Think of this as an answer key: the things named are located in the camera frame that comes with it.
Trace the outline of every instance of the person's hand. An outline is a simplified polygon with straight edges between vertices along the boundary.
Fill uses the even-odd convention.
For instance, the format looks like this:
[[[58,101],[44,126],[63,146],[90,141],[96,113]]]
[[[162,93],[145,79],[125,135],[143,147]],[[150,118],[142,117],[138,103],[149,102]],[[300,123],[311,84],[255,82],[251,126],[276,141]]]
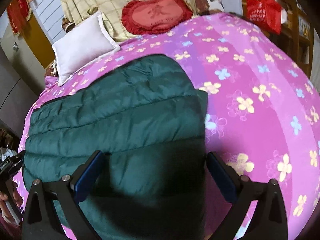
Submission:
[[[14,189],[13,190],[13,198],[16,201],[17,206],[20,207],[23,203],[23,199],[17,191],[18,184],[15,183],[14,181],[12,181],[12,185],[13,185],[13,189]],[[11,222],[12,224],[15,224],[15,221],[14,221],[11,213],[9,212],[9,210],[5,204],[5,201],[7,201],[7,200],[8,200],[8,196],[6,194],[3,194],[0,191],[0,208],[2,211],[2,215],[5,216],[9,222]]]

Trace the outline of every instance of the floral bedspread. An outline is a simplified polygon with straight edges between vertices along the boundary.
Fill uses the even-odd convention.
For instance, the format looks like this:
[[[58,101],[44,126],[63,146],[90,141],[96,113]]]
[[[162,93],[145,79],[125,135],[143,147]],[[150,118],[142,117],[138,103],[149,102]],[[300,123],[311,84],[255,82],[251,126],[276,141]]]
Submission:
[[[55,84],[42,93],[27,115],[19,150],[24,149],[33,110],[43,103],[73,95],[133,59],[165,54],[181,65],[195,88],[209,94],[207,151],[222,152],[228,165],[254,181],[279,180],[293,240],[320,198],[320,98],[298,66],[257,26],[224,13],[191,19],[168,33],[140,36],[121,48],[81,69],[62,87]],[[15,180],[26,200],[20,173]],[[210,175],[206,198],[208,236],[230,205]],[[244,234],[254,208],[252,204],[236,238]]]

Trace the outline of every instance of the finger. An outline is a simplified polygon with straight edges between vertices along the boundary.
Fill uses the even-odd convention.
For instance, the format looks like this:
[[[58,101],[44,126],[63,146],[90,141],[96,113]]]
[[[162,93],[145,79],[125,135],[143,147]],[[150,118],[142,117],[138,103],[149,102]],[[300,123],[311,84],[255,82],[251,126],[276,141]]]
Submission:
[[[20,207],[22,205],[23,200],[22,200],[22,197],[19,195],[17,190],[15,190],[13,192],[13,198],[16,201],[17,206]]]
[[[0,191],[0,200],[3,200],[3,201],[8,200],[8,196],[6,194],[3,194],[1,191]]]
[[[0,201],[0,208],[2,210],[2,213],[10,220],[12,219],[12,215],[9,211],[9,209],[7,208],[7,205],[5,204],[4,201]]]

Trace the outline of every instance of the red heart-shaped pillow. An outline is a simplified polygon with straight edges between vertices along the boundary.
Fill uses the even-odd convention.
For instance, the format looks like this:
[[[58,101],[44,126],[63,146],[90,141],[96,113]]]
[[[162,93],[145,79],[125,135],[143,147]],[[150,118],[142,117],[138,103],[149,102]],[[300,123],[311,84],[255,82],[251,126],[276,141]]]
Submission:
[[[133,0],[123,8],[121,20],[132,34],[159,34],[191,19],[192,15],[184,0]]]

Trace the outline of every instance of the white pillow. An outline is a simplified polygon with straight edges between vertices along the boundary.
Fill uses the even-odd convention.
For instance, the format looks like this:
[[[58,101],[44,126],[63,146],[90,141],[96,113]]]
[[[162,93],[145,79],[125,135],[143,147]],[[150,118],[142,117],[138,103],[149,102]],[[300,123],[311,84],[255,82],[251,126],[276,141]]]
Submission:
[[[58,86],[67,82],[74,72],[120,50],[104,28],[100,11],[56,41],[52,48],[57,58]]]

